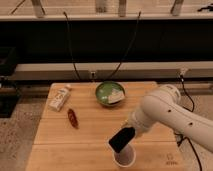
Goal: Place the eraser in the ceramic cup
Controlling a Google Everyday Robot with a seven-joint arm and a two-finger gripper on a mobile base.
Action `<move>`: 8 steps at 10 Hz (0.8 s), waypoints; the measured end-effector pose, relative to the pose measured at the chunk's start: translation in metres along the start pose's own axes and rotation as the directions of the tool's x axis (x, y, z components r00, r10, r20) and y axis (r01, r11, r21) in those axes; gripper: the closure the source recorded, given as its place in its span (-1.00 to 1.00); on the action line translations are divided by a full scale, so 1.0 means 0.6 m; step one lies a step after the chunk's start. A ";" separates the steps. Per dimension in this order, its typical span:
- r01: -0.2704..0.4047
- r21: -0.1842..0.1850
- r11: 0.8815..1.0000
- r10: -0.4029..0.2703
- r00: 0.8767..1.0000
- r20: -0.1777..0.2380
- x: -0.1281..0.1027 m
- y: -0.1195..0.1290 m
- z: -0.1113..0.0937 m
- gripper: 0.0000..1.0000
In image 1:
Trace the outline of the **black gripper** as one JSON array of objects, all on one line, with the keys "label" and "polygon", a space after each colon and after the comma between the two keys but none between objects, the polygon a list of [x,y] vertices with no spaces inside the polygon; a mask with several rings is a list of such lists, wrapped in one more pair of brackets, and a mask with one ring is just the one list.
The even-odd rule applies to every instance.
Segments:
[{"label": "black gripper", "polygon": [[108,143],[116,153],[120,153],[134,137],[135,129],[133,127],[125,127],[115,134]]}]

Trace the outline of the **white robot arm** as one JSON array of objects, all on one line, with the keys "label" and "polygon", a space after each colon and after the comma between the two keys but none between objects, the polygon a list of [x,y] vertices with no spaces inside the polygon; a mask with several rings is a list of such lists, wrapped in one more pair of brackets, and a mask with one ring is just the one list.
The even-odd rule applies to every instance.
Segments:
[{"label": "white robot arm", "polygon": [[148,132],[160,122],[213,153],[213,121],[181,107],[180,99],[179,90],[171,84],[145,94],[121,130],[109,140],[111,148],[120,153],[134,137]]}]

